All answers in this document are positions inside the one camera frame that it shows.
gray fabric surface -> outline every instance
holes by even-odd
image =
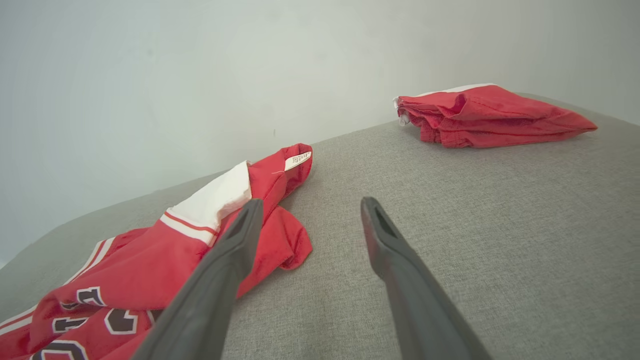
[[[393,122],[315,144],[310,177],[282,203],[314,251],[236,302],[224,358],[400,358],[384,284],[368,263],[365,195],[382,203],[494,358],[634,357],[640,127],[535,98],[600,129],[556,143],[444,149]],[[44,236],[0,270],[0,318],[65,281],[96,241],[152,224],[212,178]]]

